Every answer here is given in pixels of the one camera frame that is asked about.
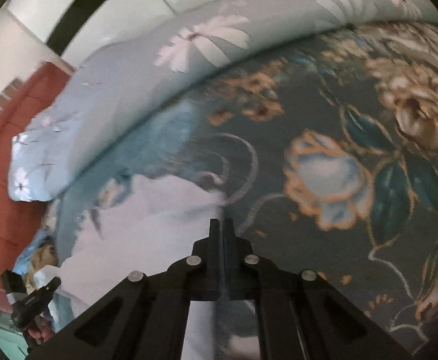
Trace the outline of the person's left hand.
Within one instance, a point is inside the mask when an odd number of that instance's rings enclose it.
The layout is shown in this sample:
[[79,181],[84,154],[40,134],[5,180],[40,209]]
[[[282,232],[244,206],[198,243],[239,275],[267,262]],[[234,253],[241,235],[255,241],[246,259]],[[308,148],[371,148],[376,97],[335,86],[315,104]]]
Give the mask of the person's left hand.
[[55,332],[53,330],[53,326],[48,319],[43,318],[42,316],[37,316],[28,326],[28,334],[35,341],[43,341],[46,342],[51,339]]

